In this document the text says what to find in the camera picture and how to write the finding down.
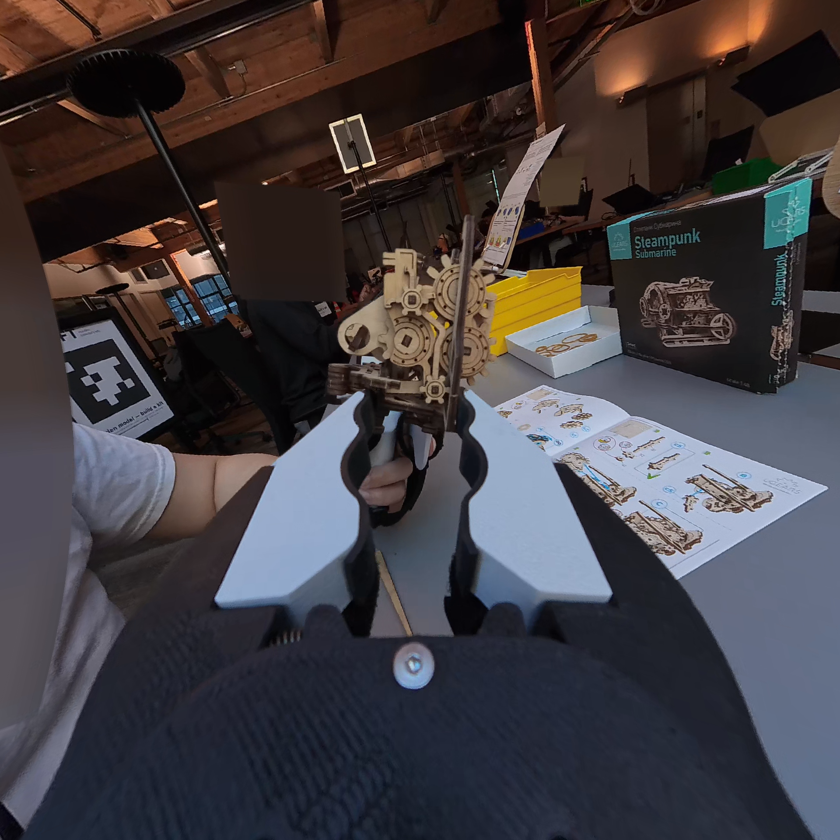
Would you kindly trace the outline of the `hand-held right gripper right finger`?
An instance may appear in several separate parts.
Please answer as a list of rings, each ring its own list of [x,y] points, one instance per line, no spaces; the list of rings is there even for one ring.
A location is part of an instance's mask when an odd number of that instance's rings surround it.
[[[547,604],[609,603],[613,590],[550,458],[474,392],[458,400],[456,431],[468,491],[448,573],[453,634],[477,634],[499,604],[516,606],[532,630]]]

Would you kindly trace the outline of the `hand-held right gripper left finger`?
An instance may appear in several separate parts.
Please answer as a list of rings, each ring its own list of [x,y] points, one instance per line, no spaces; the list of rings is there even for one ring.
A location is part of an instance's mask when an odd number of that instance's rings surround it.
[[[302,626],[315,606],[368,634],[380,575],[369,504],[374,410],[352,395],[279,457],[215,595],[221,608],[280,606]]]

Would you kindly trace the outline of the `thin wooden stick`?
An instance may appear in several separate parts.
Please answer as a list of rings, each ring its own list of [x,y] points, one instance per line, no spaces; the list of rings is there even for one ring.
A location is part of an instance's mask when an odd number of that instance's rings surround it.
[[[391,572],[387,566],[387,562],[385,561],[385,557],[380,550],[376,550],[375,552],[375,560],[377,564],[377,570],[379,571],[380,580],[382,585],[384,586],[385,593],[388,597],[390,604],[395,612],[396,618],[407,637],[413,636],[412,627],[408,621],[407,615],[404,610],[403,603],[401,598],[398,594],[396,586],[394,584]]]

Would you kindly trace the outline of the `wooden gear model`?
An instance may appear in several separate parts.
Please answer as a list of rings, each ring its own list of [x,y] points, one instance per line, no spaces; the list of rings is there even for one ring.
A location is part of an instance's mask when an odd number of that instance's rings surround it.
[[[383,260],[392,270],[385,273],[382,294],[342,320],[338,329],[345,353],[373,362],[331,364],[327,394],[337,399],[368,392],[379,414],[403,412],[425,432],[446,433],[449,331],[458,264],[445,256],[441,269],[421,270],[417,252],[408,248],[384,253]],[[495,281],[481,259],[473,263],[458,416],[463,382],[473,384],[491,360],[496,296],[487,287]]]

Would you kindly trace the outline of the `person's left forearm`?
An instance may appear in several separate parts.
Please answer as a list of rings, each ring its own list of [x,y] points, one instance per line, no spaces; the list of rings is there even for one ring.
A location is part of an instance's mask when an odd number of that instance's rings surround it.
[[[174,454],[174,486],[161,516],[146,534],[171,543],[198,537],[253,476],[277,462],[265,454]]]

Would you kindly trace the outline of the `black model kit box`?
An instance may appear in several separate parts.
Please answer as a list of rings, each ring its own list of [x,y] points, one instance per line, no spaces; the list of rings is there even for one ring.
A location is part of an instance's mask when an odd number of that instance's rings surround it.
[[[606,228],[623,353],[738,389],[795,380],[813,179]]]

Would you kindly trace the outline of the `person's left hand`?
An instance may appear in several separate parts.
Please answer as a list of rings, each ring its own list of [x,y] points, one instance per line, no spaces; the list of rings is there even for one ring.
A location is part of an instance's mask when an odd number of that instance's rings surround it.
[[[373,466],[360,485],[360,495],[370,508],[398,512],[403,508],[407,481],[412,473],[413,462],[405,456]]]

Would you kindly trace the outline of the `white cardboard tray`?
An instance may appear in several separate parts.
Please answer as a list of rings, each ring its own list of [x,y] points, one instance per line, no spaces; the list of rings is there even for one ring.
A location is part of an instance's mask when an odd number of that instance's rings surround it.
[[[581,332],[597,333],[599,339],[552,359],[533,352],[540,345],[557,343],[565,335]],[[509,335],[507,351],[553,379],[587,369],[622,353],[617,310],[591,306],[578,308]]]

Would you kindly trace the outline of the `person in white shirt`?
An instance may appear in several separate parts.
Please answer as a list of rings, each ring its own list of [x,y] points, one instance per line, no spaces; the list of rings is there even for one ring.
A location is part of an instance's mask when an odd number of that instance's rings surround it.
[[[66,754],[91,687],[124,618],[89,570],[94,548],[124,548],[161,518],[175,483],[162,446],[75,423],[75,478],[65,590],[36,713],[1,731],[2,804],[21,827],[38,810]]]

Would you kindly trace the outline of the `yellow plastic bin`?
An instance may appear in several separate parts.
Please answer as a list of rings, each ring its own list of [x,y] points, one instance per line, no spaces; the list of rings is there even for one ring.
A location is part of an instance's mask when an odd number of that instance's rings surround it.
[[[505,354],[509,335],[578,309],[581,273],[581,266],[531,269],[490,284],[487,291],[496,296],[491,353]]]

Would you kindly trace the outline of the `framed marker sign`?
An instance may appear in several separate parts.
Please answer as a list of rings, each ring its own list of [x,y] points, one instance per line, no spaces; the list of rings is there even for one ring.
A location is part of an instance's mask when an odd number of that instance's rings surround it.
[[[178,414],[137,340],[112,308],[58,316],[72,421],[151,442]]]

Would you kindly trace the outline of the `printed instruction sheet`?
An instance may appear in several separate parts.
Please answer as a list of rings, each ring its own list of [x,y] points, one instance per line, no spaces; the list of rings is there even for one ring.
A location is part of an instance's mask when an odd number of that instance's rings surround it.
[[[484,267],[494,274],[508,267],[518,240],[528,194],[564,128],[565,125],[561,125],[530,143],[501,197],[481,254]]]

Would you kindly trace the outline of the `square light panel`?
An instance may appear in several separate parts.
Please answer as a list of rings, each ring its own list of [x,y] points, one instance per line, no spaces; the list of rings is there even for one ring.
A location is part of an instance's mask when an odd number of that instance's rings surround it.
[[[354,114],[329,124],[329,132],[346,175],[377,165],[363,115]]]

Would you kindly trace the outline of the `plywood board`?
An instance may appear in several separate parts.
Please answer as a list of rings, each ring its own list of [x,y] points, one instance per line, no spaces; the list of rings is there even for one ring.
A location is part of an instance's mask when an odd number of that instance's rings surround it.
[[[838,134],[838,109],[811,108],[810,103],[769,117],[759,126],[766,151],[779,166],[834,147]]]

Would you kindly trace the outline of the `black round floor lamp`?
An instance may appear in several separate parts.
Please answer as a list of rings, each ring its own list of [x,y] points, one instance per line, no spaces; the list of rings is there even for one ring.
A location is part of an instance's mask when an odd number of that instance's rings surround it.
[[[67,74],[66,86],[82,107],[98,116],[141,121],[217,269],[230,282],[226,257],[154,118],[185,95],[186,84],[174,61],[136,49],[103,50],[79,60]]]

